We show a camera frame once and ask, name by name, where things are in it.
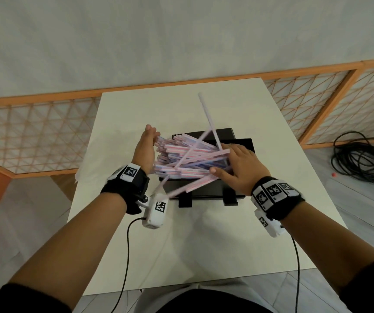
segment white wall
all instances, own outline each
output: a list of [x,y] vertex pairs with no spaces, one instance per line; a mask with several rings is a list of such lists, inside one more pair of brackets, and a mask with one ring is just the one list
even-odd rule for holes
[[374,0],[0,0],[0,96],[374,59]]

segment white table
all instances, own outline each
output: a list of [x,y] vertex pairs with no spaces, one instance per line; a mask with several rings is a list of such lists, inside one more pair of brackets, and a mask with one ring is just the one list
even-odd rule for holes
[[[81,166],[69,220],[100,192],[116,168],[130,162],[145,124],[161,135],[201,131],[208,126],[197,93],[202,92],[216,128],[232,127],[236,138],[252,138],[272,175],[287,180],[307,201],[344,225],[319,178],[263,81],[257,79],[179,85],[105,93]],[[151,175],[147,194],[158,184]],[[239,206],[193,201],[169,203],[162,228],[140,221],[130,234],[126,290],[296,270],[291,238],[271,238],[254,216],[249,198]],[[85,295],[120,291],[126,268],[126,230],[142,215],[126,215],[113,236]],[[314,268],[299,249],[301,268]]]

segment bundle of straws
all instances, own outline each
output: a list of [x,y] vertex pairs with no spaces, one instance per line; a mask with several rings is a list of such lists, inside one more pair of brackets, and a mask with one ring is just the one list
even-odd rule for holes
[[[164,179],[154,192],[160,189],[170,178],[198,179],[168,193],[169,198],[173,198],[184,191],[191,192],[217,180],[218,178],[209,172],[211,167],[222,168],[226,171],[231,170],[227,161],[230,149],[222,149],[201,93],[199,93],[199,99],[209,121],[209,129],[203,132],[199,138],[187,134],[176,135],[174,138],[167,139],[159,136],[155,143],[160,154],[155,161],[154,173],[164,177]],[[217,147],[203,141],[210,132],[213,132]]]

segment black sleeve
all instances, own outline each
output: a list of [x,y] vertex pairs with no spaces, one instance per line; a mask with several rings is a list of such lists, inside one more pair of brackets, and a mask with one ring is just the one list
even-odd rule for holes
[[0,289],[0,312],[55,312],[71,313],[71,309],[50,295],[8,283]]
[[362,269],[339,297],[354,313],[374,312],[374,263]]

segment forearm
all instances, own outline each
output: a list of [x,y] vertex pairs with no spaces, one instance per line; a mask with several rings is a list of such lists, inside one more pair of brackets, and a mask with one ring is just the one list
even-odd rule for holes
[[100,194],[49,239],[10,282],[49,294],[74,309],[125,213],[126,203],[120,195]]
[[281,224],[337,293],[374,262],[374,247],[306,202]]

